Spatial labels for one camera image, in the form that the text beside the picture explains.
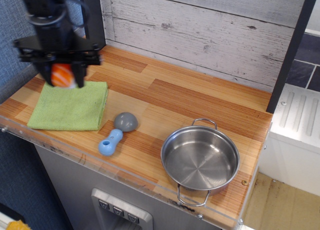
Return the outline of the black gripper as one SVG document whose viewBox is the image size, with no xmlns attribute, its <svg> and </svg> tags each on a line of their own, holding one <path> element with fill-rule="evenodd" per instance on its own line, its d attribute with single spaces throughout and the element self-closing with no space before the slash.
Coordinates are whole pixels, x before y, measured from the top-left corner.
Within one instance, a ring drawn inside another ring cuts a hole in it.
<svg viewBox="0 0 320 230">
<path fill-rule="evenodd" d="M 36 26 L 36 35 L 16 39 L 13 46 L 18 49 L 20 60 L 33 63 L 50 86 L 55 63 L 71 64 L 79 88 L 85 85 L 87 65 L 101 63 L 98 43 L 78 36 L 72 29 Z"/>
</svg>

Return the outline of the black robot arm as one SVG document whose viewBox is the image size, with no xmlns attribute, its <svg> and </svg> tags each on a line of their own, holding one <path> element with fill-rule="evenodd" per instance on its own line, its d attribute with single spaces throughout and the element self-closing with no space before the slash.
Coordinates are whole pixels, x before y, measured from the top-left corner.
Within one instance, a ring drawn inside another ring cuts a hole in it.
<svg viewBox="0 0 320 230">
<path fill-rule="evenodd" d="M 67 2 L 81 6 L 90 14 L 88 6 L 80 0 L 23 0 L 26 19 L 33 25 L 34 36 L 13 42 L 22 62 L 32 63 L 49 85 L 53 85 L 53 68 L 59 64 L 70 67 L 78 87 L 85 85 L 89 65 L 101 63 L 98 43 L 78 36 L 69 15 Z"/>
</svg>

